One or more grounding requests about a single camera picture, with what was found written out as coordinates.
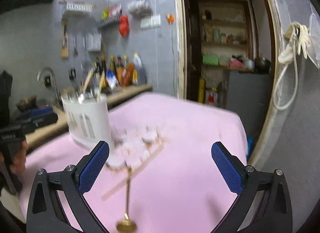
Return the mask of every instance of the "wooden countertop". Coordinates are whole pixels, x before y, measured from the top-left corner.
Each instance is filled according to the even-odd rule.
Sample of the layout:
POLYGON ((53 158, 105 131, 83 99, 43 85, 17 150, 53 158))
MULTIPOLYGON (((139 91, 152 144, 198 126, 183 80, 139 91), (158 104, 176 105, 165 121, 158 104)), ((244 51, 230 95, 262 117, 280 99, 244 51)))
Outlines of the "wooden countertop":
MULTIPOLYGON (((108 108, 111 109, 138 94, 145 91, 151 91, 153 86, 151 84, 145 84, 140 86, 129 86, 126 88, 118 88, 119 92, 107 95, 108 108)), ((38 147, 43 143, 55 138, 56 136, 68 131, 67 118, 63 110, 53 107, 53 110, 57 113, 59 119, 55 124, 48 125, 39 129, 35 132, 26 135, 26 140, 29 149, 38 147)))

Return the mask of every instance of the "doorway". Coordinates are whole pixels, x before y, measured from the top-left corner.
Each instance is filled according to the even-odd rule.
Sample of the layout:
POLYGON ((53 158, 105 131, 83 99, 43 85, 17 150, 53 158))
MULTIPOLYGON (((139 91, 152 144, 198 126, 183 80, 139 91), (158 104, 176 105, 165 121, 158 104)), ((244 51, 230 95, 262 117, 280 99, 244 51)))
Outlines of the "doorway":
POLYGON ((268 0, 184 0, 184 6, 184 98, 237 113, 252 151, 275 78, 275 26, 268 0), (269 67, 257 69, 250 59, 266 59, 269 67))

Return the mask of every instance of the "metal screw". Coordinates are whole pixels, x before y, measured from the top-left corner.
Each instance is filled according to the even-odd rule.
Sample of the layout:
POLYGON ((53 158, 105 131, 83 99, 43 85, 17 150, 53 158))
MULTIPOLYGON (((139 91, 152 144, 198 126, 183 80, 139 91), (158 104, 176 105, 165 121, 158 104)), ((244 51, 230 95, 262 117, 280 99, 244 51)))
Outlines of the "metal screw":
POLYGON ((73 164, 70 164, 70 165, 67 166, 66 169, 67 169, 67 171, 72 171, 72 170, 75 169, 75 166, 73 164))
POLYGON ((282 171, 282 170, 280 170, 280 169, 276 169, 276 174, 278 174, 278 175, 282 175, 282 174, 283 174, 283 171, 282 171))
POLYGON ((254 172, 254 168, 251 165, 247 165, 245 169, 247 170, 247 172, 254 172))
POLYGON ((38 175, 41 175, 43 173, 44 173, 44 169, 39 169, 38 172, 37 172, 38 175))

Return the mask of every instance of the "gold ladle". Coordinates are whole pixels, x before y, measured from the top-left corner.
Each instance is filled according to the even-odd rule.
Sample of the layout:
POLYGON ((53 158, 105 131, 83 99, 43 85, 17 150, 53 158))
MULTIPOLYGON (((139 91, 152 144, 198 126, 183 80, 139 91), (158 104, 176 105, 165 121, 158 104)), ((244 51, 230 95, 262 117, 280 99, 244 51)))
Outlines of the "gold ladle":
POLYGON ((116 224, 116 229, 121 233, 129 233, 137 230, 137 224, 129 219, 129 198, 130 198, 130 180, 131 180, 132 169, 128 167, 128 179, 127 179, 127 194, 126 194, 126 204, 125 204, 125 214, 124 220, 118 221, 116 224))

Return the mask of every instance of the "pink table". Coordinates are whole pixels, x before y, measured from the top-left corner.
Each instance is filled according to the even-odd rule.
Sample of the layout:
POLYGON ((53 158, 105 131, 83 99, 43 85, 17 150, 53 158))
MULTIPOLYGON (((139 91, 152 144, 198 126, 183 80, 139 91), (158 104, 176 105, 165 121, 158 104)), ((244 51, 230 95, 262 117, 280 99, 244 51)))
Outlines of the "pink table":
MULTIPOLYGON (((130 217, 138 225, 137 232, 211 232, 236 198, 212 160, 211 146, 221 141, 246 165, 246 136, 239 117, 226 110, 144 93, 110 111, 109 120, 120 129, 167 127, 163 151, 132 180, 130 217)), ((24 215, 38 169, 61 171, 88 152, 64 134, 28 155, 20 198, 24 215)), ((102 169, 84 196, 104 226, 116 233, 115 224, 124 217, 125 187, 102 201, 112 183, 110 172, 102 169)), ((64 196, 61 202, 71 225, 80 229, 64 196)))

